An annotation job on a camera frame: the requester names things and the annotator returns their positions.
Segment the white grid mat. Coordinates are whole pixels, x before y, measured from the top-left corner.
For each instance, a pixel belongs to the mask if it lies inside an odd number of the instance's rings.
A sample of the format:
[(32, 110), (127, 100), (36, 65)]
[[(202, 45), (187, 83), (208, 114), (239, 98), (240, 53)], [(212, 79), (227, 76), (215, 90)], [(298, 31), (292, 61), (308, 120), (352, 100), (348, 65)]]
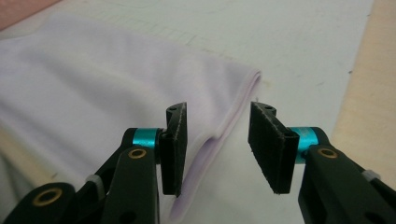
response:
[[(251, 102), (289, 126), (331, 133), (373, 0), (62, 0), (0, 32), (37, 31), (56, 13), (156, 37), (258, 69), (260, 81), (179, 224), (304, 224), (298, 194), (276, 195), (248, 146)], [(0, 207), (29, 187), (66, 181), (0, 124)]]

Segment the pink perforated plastic basket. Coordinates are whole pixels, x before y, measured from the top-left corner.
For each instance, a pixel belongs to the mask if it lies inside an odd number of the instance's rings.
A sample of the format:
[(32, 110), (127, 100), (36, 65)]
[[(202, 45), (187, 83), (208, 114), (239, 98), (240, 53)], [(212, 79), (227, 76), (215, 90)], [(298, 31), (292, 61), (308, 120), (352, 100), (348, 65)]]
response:
[(0, 32), (61, 0), (0, 0)]

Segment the lavender printed towel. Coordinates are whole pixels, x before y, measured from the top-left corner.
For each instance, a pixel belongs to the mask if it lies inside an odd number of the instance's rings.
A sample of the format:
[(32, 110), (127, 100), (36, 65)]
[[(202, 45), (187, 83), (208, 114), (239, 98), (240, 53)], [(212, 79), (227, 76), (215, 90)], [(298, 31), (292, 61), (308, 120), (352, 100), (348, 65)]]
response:
[(34, 33), (0, 41), (0, 124), (76, 187), (131, 127), (162, 127), (187, 106), (178, 197), (161, 221), (179, 224), (261, 78), (258, 69), (148, 35), (56, 13)]

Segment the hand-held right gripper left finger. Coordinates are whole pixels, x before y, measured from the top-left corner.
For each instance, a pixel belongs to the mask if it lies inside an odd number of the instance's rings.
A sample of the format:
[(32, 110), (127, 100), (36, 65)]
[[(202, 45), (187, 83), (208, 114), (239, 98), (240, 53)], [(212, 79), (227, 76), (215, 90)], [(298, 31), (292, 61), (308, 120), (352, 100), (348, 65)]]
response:
[(182, 189), (188, 144), (187, 104), (168, 107), (166, 124), (159, 139), (163, 194), (178, 197)]

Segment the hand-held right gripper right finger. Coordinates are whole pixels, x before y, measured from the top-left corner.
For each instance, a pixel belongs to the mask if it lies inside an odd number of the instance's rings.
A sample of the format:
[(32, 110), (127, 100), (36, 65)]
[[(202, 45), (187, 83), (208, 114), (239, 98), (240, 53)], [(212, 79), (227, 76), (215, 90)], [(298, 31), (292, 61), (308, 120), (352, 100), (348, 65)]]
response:
[(274, 107), (250, 103), (247, 141), (275, 194), (290, 192), (299, 139), (297, 133), (277, 119)]

